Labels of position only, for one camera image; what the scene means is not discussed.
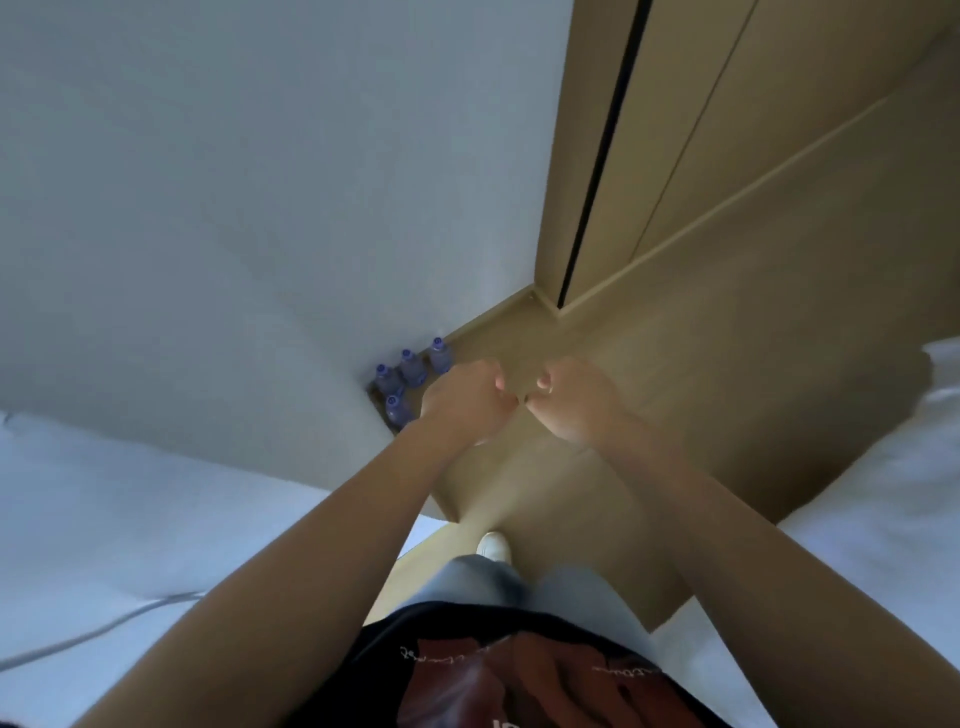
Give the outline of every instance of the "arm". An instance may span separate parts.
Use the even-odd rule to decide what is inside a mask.
[[[515,408],[498,364],[454,367],[419,420],[210,592],[75,728],[275,725],[344,659],[437,477]]]
[[[594,447],[651,513],[675,565],[779,725],[952,725],[960,673],[902,622],[627,412],[577,359],[527,406]]]

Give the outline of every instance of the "forearm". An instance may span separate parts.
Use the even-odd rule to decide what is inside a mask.
[[[274,724],[339,666],[433,482],[463,448],[432,423],[409,425],[187,613],[79,725],[133,715],[141,726]],[[144,686],[149,713],[131,704]]]
[[[781,725],[941,725],[960,675],[678,448],[626,417],[596,444]]]

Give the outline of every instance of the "graphic print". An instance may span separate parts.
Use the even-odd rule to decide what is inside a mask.
[[[608,660],[586,644],[520,632],[419,640],[399,728],[703,728],[670,682],[637,657]]]

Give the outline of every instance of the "light blue jeans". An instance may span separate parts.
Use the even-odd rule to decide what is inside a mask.
[[[640,620],[600,574],[586,567],[556,567],[531,587],[509,564],[477,554],[458,556],[402,606],[424,601],[553,615],[656,663],[653,642]]]

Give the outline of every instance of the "black t-shirt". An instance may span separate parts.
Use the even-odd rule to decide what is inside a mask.
[[[366,626],[285,726],[727,726],[633,652],[563,619],[414,604]]]

